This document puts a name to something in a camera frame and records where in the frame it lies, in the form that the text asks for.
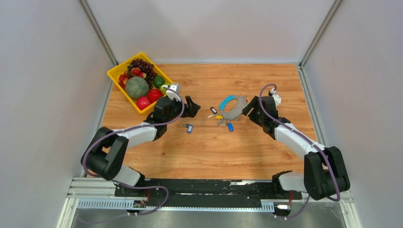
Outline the yellow plastic fruit basket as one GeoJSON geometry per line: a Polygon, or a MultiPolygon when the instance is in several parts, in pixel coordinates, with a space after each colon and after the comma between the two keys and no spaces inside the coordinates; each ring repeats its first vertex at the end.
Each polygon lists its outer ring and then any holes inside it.
{"type": "Polygon", "coordinates": [[[113,83],[117,86],[117,88],[120,90],[120,92],[124,95],[126,100],[134,107],[134,109],[141,115],[147,115],[149,114],[152,110],[156,102],[150,104],[148,107],[145,107],[143,110],[139,109],[136,105],[136,100],[132,99],[128,96],[126,91],[120,86],[119,84],[119,77],[122,75],[125,71],[127,71],[127,67],[130,65],[132,60],[136,59],[142,59],[143,61],[153,64],[153,70],[158,74],[161,75],[166,83],[174,83],[145,53],[140,52],[136,54],[135,56],[131,57],[130,59],[127,59],[126,61],[122,62],[121,64],[115,66],[114,68],[108,70],[107,75],[110,77],[110,79],[113,81],[113,83]]]}

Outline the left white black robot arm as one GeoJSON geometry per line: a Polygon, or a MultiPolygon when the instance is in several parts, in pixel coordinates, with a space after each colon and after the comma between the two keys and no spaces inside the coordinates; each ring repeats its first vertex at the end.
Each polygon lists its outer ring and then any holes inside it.
{"type": "Polygon", "coordinates": [[[184,103],[181,99],[163,96],[139,125],[118,130],[99,128],[81,158],[85,172],[91,171],[107,181],[122,183],[133,196],[141,196],[145,191],[144,175],[123,165],[126,151],[161,138],[167,125],[180,117],[194,118],[201,107],[188,95],[185,100],[184,103]]]}

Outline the key with black tag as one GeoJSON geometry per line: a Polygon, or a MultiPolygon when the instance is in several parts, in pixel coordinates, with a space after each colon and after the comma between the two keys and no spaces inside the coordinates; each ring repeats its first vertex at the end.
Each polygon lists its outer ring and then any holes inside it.
{"type": "Polygon", "coordinates": [[[213,115],[218,114],[218,111],[214,107],[211,107],[210,110],[212,111],[213,115]]]}

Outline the red pink apple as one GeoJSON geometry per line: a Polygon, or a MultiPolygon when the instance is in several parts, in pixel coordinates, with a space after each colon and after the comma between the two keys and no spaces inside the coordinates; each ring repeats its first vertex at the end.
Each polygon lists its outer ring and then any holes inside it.
{"type": "Polygon", "coordinates": [[[143,109],[147,108],[151,104],[152,104],[152,102],[148,99],[147,96],[139,97],[136,100],[136,105],[137,105],[139,110],[143,110],[143,109]]]}

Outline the loose key blue tag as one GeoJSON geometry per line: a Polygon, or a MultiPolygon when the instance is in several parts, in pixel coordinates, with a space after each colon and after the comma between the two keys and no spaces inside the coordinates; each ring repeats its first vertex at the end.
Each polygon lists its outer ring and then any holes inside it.
{"type": "Polygon", "coordinates": [[[189,123],[181,123],[180,126],[183,126],[186,128],[187,133],[192,133],[193,131],[193,125],[189,123]]]}

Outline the dark green lime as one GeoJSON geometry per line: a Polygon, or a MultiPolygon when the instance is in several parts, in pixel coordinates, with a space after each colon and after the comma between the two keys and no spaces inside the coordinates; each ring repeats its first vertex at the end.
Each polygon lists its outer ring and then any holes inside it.
{"type": "Polygon", "coordinates": [[[159,89],[165,83],[165,79],[161,75],[157,75],[153,78],[153,85],[159,89]]]}

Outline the light green apple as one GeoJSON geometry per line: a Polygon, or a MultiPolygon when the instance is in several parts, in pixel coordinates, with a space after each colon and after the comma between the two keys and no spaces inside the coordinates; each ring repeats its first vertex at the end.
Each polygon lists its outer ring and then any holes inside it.
{"type": "Polygon", "coordinates": [[[163,95],[166,95],[167,89],[169,88],[170,85],[171,83],[164,83],[159,87],[159,90],[162,92],[163,95]]]}

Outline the key with blue tag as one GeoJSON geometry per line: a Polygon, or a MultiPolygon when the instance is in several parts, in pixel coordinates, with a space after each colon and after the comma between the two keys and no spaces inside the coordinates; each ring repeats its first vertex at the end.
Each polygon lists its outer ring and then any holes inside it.
{"type": "Polygon", "coordinates": [[[226,122],[226,123],[222,123],[222,125],[225,125],[228,128],[229,132],[234,131],[234,127],[233,127],[232,123],[226,122]]]}

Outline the green melon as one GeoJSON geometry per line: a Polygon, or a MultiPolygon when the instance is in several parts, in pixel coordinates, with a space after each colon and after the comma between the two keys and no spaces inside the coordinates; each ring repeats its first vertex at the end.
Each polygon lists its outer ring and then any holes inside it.
{"type": "Polygon", "coordinates": [[[141,77],[132,77],[125,84],[125,91],[127,95],[132,99],[138,99],[142,96],[146,96],[150,88],[147,81],[141,77]]]}

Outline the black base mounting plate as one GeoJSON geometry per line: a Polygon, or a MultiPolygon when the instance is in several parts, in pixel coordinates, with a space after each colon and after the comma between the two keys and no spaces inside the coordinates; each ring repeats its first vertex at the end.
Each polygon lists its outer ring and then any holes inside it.
{"type": "Polygon", "coordinates": [[[285,191],[270,180],[145,179],[141,189],[116,185],[116,197],[135,197],[137,207],[188,211],[262,211],[290,213],[296,191],[285,191]]]}

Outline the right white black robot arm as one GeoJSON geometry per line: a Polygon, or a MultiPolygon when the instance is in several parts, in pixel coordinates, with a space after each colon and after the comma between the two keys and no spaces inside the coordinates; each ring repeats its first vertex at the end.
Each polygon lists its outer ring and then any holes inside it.
{"type": "Polygon", "coordinates": [[[242,110],[264,133],[277,140],[304,162],[304,171],[282,171],[273,175],[272,194],[284,198],[290,191],[307,193],[314,200],[340,200],[340,193],[350,189],[344,158],[336,146],[327,147],[301,133],[287,118],[279,117],[271,96],[255,96],[242,110]]]}

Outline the dark purple grape bunch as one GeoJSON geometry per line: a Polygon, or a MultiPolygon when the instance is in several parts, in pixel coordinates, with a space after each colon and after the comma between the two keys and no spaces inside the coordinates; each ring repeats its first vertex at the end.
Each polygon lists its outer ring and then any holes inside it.
{"type": "Polygon", "coordinates": [[[128,78],[139,76],[146,80],[150,89],[154,86],[154,78],[157,73],[154,71],[154,65],[143,59],[136,58],[132,60],[127,67],[126,75],[128,78]]]}

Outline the metal key plate blue handle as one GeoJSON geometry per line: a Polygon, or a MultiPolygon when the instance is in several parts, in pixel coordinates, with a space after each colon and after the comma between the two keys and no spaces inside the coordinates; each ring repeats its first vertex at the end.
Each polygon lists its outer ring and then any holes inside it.
{"type": "Polygon", "coordinates": [[[242,115],[242,110],[248,105],[246,96],[241,95],[229,95],[219,105],[222,117],[226,121],[233,121],[238,119],[242,115]],[[225,106],[232,100],[236,100],[236,105],[229,111],[225,111],[225,106]]]}

